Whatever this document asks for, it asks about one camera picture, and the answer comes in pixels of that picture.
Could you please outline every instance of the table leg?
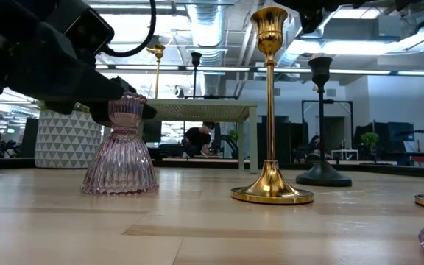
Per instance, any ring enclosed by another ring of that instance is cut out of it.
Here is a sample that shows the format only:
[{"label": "table leg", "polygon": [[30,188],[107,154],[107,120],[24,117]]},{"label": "table leg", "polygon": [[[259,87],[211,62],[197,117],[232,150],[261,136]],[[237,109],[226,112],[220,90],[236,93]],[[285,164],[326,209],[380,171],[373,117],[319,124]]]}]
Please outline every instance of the table leg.
[{"label": "table leg", "polygon": [[250,107],[250,174],[258,173],[258,132],[256,107]]},{"label": "table leg", "polygon": [[244,170],[244,120],[238,121],[238,167],[240,170]]}]

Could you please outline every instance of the potted plant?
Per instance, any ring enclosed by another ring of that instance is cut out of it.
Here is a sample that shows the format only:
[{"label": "potted plant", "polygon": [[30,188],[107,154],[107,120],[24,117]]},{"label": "potted plant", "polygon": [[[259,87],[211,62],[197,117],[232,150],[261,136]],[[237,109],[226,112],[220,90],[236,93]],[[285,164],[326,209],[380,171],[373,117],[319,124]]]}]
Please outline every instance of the potted plant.
[{"label": "potted plant", "polygon": [[239,140],[238,136],[239,136],[238,130],[231,129],[228,131],[228,137],[230,137],[230,139],[234,140],[235,142]]},{"label": "potted plant", "polygon": [[50,169],[86,169],[101,142],[101,125],[89,108],[76,103],[70,115],[48,110],[38,102],[40,118],[35,166]]},{"label": "potted plant", "polygon": [[377,163],[377,155],[375,152],[375,145],[379,142],[379,135],[375,132],[366,132],[361,135],[361,141],[365,145],[368,152],[373,156],[374,163]]}]

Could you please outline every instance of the person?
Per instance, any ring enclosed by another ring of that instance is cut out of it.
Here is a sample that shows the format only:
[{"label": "person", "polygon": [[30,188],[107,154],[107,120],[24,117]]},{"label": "person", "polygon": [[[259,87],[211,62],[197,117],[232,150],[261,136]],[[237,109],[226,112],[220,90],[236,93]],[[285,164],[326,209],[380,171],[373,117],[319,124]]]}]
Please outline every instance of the person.
[{"label": "person", "polygon": [[210,155],[209,144],[211,143],[211,130],[215,127],[213,122],[203,122],[201,127],[192,127],[185,134],[185,145],[188,147],[186,152],[190,158],[195,155]]}]

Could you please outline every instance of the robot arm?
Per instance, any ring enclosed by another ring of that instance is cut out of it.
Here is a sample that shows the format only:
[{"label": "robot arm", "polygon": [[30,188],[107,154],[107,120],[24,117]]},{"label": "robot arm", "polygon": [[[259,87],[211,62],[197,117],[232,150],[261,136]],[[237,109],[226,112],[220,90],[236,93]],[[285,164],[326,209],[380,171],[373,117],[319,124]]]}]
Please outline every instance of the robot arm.
[{"label": "robot arm", "polygon": [[[115,52],[107,46],[113,29],[81,0],[0,0],[0,93],[10,87],[64,114],[80,102],[90,107],[95,121],[108,124],[107,102],[135,89],[98,73],[95,56],[140,52],[155,31],[155,1],[150,3],[146,40],[132,51]],[[144,119],[155,114],[146,107]]]}]

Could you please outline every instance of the ceiling duct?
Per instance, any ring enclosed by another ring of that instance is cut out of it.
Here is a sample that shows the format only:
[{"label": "ceiling duct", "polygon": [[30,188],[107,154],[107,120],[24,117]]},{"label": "ceiling duct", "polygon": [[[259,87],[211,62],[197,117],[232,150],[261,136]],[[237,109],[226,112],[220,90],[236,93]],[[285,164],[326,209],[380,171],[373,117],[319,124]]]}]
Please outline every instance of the ceiling duct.
[{"label": "ceiling duct", "polygon": [[[103,15],[149,15],[151,8],[149,4],[99,4],[97,1],[87,1],[90,6],[99,14]],[[157,15],[181,15],[188,16],[188,11],[184,7],[177,7],[174,1],[170,4],[156,4]]]},{"label": "ceiling duct", "polygon": [[[222,66],[224,64],[224,51],[213,50],[222,45],[225,29],[225,8],[223,6],[189,5],[187,6],[191,17],[192,40],[195,46],[207,49],[197,51],[202,54],[201,66]],[[225,91],[223,76],[217,73],[202,75],[202,95],[217,95]]]}]

